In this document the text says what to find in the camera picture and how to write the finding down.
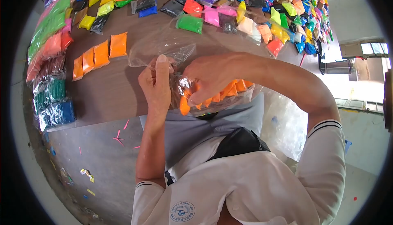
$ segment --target white shirt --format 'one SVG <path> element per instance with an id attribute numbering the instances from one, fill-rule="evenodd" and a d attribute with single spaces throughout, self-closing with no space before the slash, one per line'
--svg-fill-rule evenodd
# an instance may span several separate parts
<path id="1" fill-rule="evenodd" d="M 216 224 L 224 201 L 244 225 L 329 224 L 336 216 L 346 171 L 337 121 L 324 120 L 308 133 L 295 174 L 270 152 L 193 160 L 198 153 L 209 159 L 221 140 L 189 152 L 183 167 L 172 168 L 177 181 L 166 189 L 138 183 L 131 224 Z"/>

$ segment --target shirt logo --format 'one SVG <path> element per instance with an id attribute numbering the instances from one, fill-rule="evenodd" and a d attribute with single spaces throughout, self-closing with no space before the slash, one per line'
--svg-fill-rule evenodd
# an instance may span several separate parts
<path id="1" fill-rule="evenodd" d="M 175 222 L 185 222 L 191 220 L 194 214 L 194 205 L 187 201 L 181 201 L 171 208 L 170 217 Z"/>

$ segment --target wall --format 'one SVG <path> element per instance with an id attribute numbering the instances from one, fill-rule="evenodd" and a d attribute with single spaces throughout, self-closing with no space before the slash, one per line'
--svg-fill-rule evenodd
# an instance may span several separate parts
<path id="1" fill-rule="evenodd" d="M 345 138 L 352 142 L 346 164 L 376 176 L 385 162 L 390 134 L 381 114 L 339 110 Z"/>
<path id="2" fill-rule="evenodd" d="M 330 22 L 341 43 L 383 38 L 379 24 L 366 0 L 328 0 Z"/>

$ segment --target orange powder packet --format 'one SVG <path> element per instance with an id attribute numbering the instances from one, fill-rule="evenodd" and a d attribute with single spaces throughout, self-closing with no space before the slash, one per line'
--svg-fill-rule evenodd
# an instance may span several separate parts
<path id="1" fill-rule="evenodd" d="M 119 35 L 111 35 L 111 54 L 109 58 L 115 58 L 120 56 L 126 56 L 127 47 L 127 32 Z"/>
<path id="2" fill-rule="evenodd" d="M 103 67 L 104 65 L 109 64 L 108 59 L 108 40 L 104 41 L 103 43 L 94 46 L 94 68 L 98 69 Z"/>
<path id="3" fill-rule="evenodd" d="M 80 80 L 83 77 L 82 62 L 83 62 L 83 55 L 81 55 L 80 57 L 78 57 L 74 60 L 74 71 L 73 71 L 73 75 L 72 75 L 73 81 Z"/>
<path id="4" fill-rule="evenodd" d="M 83 53 L 83 75 L 94 68 L 94 47 Z"/>

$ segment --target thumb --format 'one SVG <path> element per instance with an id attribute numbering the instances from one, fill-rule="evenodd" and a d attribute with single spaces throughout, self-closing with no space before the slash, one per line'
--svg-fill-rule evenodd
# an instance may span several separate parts
<path id="1" fill-rule="evenodd" d="M 169 61 L 161 54 L 156 61 L 156 84 L 169 84 Z"/>

